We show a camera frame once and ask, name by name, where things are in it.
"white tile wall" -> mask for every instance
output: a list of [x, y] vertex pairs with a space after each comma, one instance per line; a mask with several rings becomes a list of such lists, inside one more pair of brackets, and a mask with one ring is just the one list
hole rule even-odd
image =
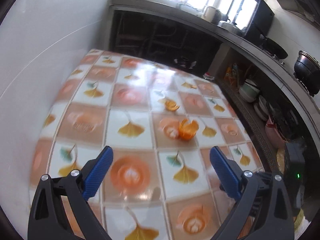
[[0, 26], [0, 205], [27, 239], [29, 172], [58, 90], [95, 47], [108, 0], [16, 0]]
[[[320, 61], [320, 31], [299, 18], [298, 16], [283, 10], [277, 0], [264, 0], [275, 13], [268, 37], [282, 46], [288, 53], [284, 60], [286, 68], [293, 73], [294, 63], [297, 60], [299, 50], [305, 50]], [[314, 100], [320, 107], [320, 93]]]

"orange tile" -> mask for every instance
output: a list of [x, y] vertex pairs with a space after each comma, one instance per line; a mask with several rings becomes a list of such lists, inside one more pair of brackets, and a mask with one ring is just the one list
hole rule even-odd
[[[63, 203], [63, 207], [64, 210], [66, 212], [69, 224], [71, 226], [71, 229], [73, 231], [73, 233], [78, 236], [81, 237], [83, 239], [84, 235], [82, 234], [82, 231], [77, 223], [76, 217], [74, 216], [69, 200], [67, 199], [67, 197], [62, 197], [62, 203]], [[96, 216], [96, 218], [98, 219], [98, 221], [100, 222], [100, 224], [103, 226], [102, 224], [102, 217], [101, 217], [101, 211], [100, 211], [100, 207], [97, 204], [93, 204], [93, 203], [89, 203], [91, 210], [93, 211], [94, 215]]]
[[81, 64], [91, 65], [98, 59], [98, 57], [99, 56], [95, 56], [95, 55], [84, 56], [84, 58], [80, 61], [80, 65]]
[[113, 149], [113, 163], [103, 180], [107, 203], [160, 201], [161, 190], [153, 151]]
[[250, 232], [251, 226], [252, 226], [252, 219], [251, 217], [248, 217], [237, 239], [247, 236]]
[[63, 87], [59, 90], [56, 97], [56, 102], [58, 101], [70, 101], [73, 94], [76, 92], [81, 80], [80, 79], [69, 79], [65, 82]]
[[179, 92], [179, 94], [188, 114], [212, 116], [212, 112], [201, 95], [184, 92]]
[[233, 208], [235, 200], [233, 198], [229, 198], [227, 193], [222, 190], [215, 191], [213, 195], [216, 202], [216, 207], [218, 209], [220, 221], [223, 223]]
[[227, 144], [244, 142], [240, 128], [233, 119], [216, 118]]
[[93, 66], [88, 72], [86, 78], [98, 81], [113, 82], [116, 76], [114, 67]]
[[102, 56], [122, 56], [123, 54], [105, 50], [104, 52], [102, 52], [101, 55]]
[[121, 62], [121, 67], [124, 68], [137, 68], [139, 65], [145, 63], [145, 60], [142, 58], [135, 57], [123, 57]]
[[154, 72], [151, 74], [150, 87], [158, 90], [170, 90], [177, 91], [176, 84], [172, 75], [172, 71], [169, 72]]
[[111, 106], [124, 109], [148, 110], [148, 94], [145, 87], [115, 84], [111, 100]]
[[195, 83], [197, 84], [199, 90], [201, 93], [205, 96], [209, 97], [215, 97], [215, 98], [220, 98], [220, 95], [218, 92], [215, 90], [212, 84], [208, 82], [203, 82], [201, 80], [195, 79]]
[[254, 162], [255, 162], [256, 165], [257, 165], [257, 168], [258, 168], [258, 169], [263, 168], [262, 163], [261, 163], [261, 160], [260, 160], [260, 158], [259, 158], [259, 155], [258, 155], [255, 147], [253, 146], [253, 144], [252, 144], [251, 142], [248, 142], [247, 145], [248, 145], [248, 147], [249, 147], [249, 149], [250, 149], [250, 151], [251, 151], [251, 153], [252, 153], [252, 157], [253, 157], [253, 159], [254, 159]]
[[43, 138], [38, 140], [32, 161], [30, 185], [38, 186], [41, 176], [45, 174], [51, 146], [51, 139]]
[[71, 103], [61, 122], [58, 138], [100, 147], [106, 113], [105, 107]]
[[223, 101], [223, 102], [225, 103], [225, 105], [227, 106], [227, 108], [228, 108], [230, 114], [232, 115], [232, 117], [239, 119], [238, 116], [237, 116], [237, 114], [236, 114], [236, 112], [234, 111], [234, 109], [233, 109], [233, 108], [231, 107], [231, 105], [229, 104], [229, 102], [228, 102], [226, 99], [222, 99], [222, 101]]
[[209, 239], [219, 228], [211, 193], [169, 202], [167, 210], [174, 240]]
[[175, 138], [178, 133], [176, 124], [181, 122], [185, 115], [152, 114], [153, 128], [156, 137], [157, 148], [194, 148], [197, 146], [196, 139], [184, 141]]
[[[232, 156], [228, 150], [228, 147], [226, 146], [222, 146], [222, 147], [219, 147], [220, 150], [225, 154], [225, 156], [232, 160]], [[215, 172], [214, 168], [212, 167], [212, 164], [210, 162], [210, 148], [208, 149], [200, 149], [200, 152], [201, 152], [201, 155], [202, 155], [202, 159], [204, 161], [204, 166], [205, 166], [205, 169], [207, 171], [207, 175], [208, 175], [208, 178], [209, 178], [209, 181], [210, 181], [210, 185], [211, 185], [211, 188], [213, 190], [218, 190], [219, 187], [220, 187], [220, 180], [219, 180], [219, 177], [217, 175], [217, 173]]]

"mug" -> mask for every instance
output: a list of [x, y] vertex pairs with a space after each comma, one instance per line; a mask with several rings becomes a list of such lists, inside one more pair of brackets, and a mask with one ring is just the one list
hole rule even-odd
[[204, 19], [208, 22], [212, 22], [215, 13], [216, 13], [215, 7], [206, 5], [204, 8], [204, 13], [202, 15], [202, 19]]

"bowl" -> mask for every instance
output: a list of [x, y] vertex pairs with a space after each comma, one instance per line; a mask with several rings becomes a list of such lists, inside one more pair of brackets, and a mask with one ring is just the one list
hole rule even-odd
[[265, 122], [268, 120], [268, 115], [265, 114], [265, 113], [261, 110], [261, 108], [260, 108], [260, 106], [259, 106], [258, 103], [254, 103], [253, 108], [254, 108], [254, 110], [256, 111], [257, 115], [259, 116], [259, 118], [260, 118], [261, 120], [263, 120], [263, 121], [265, 121]]
[[267, 109], [267, 101], [264, 99], [263, 96], [259, 96], [259, 106], [266, 115], [269, 115], [269, 112]]
[[257, 87], [257, 84], [250, 79], [246, 79], [241, 88], [250, 98], [254, 99], [260, 92], [260, 89]]
[[252, 98], [249, 95], [247, 95], [247, 93], [242, 89], [242, 87], [240, 87], [239, 89], [239, 94], [246, 102], [252, 103], [255, 100], [255, 98]]

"kitchen counter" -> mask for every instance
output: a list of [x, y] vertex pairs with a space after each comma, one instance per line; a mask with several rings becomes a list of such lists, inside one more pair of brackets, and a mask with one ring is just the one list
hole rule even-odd
[[115, 10], [133, 11], [171, 19], [203, 31], [245, 56], [260, 68], [287, 96], [307, 125], [320, 155], [320, 111], [301, 83], [281, 64], [247, 40], [217, 27], [193, 14], [147, 0], [111, 0], [104, 34], [104, 49], [109, 49]]

